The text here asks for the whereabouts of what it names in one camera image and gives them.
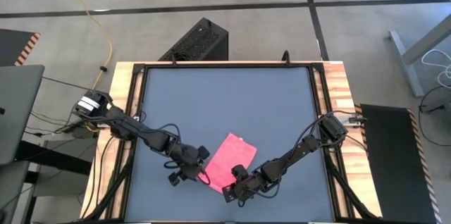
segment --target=gray table surface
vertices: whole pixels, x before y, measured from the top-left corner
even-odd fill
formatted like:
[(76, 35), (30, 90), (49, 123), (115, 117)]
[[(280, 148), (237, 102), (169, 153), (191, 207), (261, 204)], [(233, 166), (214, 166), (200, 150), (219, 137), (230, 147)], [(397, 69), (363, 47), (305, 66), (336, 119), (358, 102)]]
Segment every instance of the gray table surface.
[(16, 155), (43, 73), (41, 65), (0, 67), (0, 164)]
[[(145, 91), (144, 124), (177, 124), (182, 141), (204, 145), (210, 158), (231, 132), (257, 148), (249, 170), (286, 153), (315, 119), (306, 68), (151, 69)], [(255, 197), (243, 208), (200, 182), (173, 187), (165, 161), (139, 141), (126, 221), (333, 220), (321, 151), (288, 170), (277, 197)]]

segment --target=pink cloth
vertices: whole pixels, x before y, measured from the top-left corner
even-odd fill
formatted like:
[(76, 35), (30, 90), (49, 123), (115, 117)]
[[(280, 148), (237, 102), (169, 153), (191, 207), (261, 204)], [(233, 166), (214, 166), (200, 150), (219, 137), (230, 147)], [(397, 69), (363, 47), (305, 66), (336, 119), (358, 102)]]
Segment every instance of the pink cloth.
[[(247, 169), (256, 152), (257, 149), (254, 146), (229, 133), (205, 168), (205, 172), (210, 178), (209, 186), (222, 194), (223, 187), (235, 181), (232, 168), (241, 164)], [(199, 174), (199, 178), (208, 182), (203, 174)]]

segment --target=orange striped edge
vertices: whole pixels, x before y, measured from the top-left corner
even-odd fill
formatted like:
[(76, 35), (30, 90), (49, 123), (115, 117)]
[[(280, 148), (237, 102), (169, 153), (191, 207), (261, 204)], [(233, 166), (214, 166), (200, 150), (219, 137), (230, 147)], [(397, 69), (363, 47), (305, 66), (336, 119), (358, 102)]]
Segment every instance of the orange striped edge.
[(434, 216), (437, 224), (442, 224), (442, 218), (440, 217), (440, 211), (438, 210), (437, 199), (435, 198), (434, 188), (432, 186), (431, 174), (429, 174), (428, 165), (426, 164), (426, 158), (424, 157), (423, 146), (420, 141), (418, 129), (416, 127), (415, 115), (411, 109), (407, 109), (409, 112), (410, 120), (412, 122), (412, 130), (415, 135), (416, 147), (418, 148), (418, 154), (420, 155), (421, 165), (423, 166), (424, 179), (429, 191), (429, 198), (431, 198), (431, 205), (434, 210)]
[[(362, 114), (362, 108), (361, 108), (360, 104), (354, 104), (354, 109), (355, 109), (355, 112), (357, 113), (357, 115)], [(362, 123), (360, 125), (360, 133), (362, 134), (362, 140), (364, 141), (365, 151), (368, 151), (368, 146), (366, 145), (366, 135), (365, 135), (365, 124), (364, 123)]]
[(17, 57), (17, 61), (14, 62), (15, 66), (21, 66), (24, 64), (25, 60), (27, 59), (28, 55), (30, 55), (31, 50), (33, 49), (33, 47), (35, 47), (37, 40), (39, 39), (40, 36), (41, 36), (40, 33), (34, 33), (31, 36), (30, 41), (28, 41), (28, 43), (23, 48), (23, 51), (20, 53), (19, 57)]

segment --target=white cable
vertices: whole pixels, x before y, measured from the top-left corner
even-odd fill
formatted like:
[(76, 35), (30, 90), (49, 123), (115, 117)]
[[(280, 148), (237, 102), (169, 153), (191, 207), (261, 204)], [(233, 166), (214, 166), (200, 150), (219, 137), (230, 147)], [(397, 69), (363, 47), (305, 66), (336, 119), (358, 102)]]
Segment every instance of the white cable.
[[(448, 66), (444, 66), (444, 65), (439, 65), (439, 64), (436, 64), (436, 63), (424, 62), (424, 59), (427, 57), (427, 55), (431, 54), (434, 51), (438, 52), (439, 54), (442, 54), (442, 55), (446, 56), (450, 60), (450, 64)], [(442, 83), (440, 81), (440, 76), (441, 75), (445, 75), (446, 78), (451, 80), (451, 57), (448, 54), (446, 54), (445, 52), (443, 52), (441, 50), (431, 49), (430, 51), (426, 52), (426, 54), (423, 55), (423, 57), (421, 58), (421, 62), (423, 64), (425, 64), (425, 65), (428, 65), (428, 66), (438, 66), (438, 67), (444, 68), (445, 70), (437, 75), (437, 82), (442, 87), (446, 87), (447, 89), (451, 89), (451, 87), (448, 87), (448, 85), (446, 85), (446, 84), (444, 84), (444, 83)]]

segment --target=black computer tower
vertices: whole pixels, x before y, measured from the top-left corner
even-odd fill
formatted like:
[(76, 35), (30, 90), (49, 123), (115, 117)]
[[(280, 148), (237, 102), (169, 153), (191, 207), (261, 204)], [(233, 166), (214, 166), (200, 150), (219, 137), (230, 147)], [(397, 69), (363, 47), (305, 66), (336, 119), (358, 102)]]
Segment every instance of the black computer tower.
[(159, 61), (227, 61), (228, 31), (202, 18)]

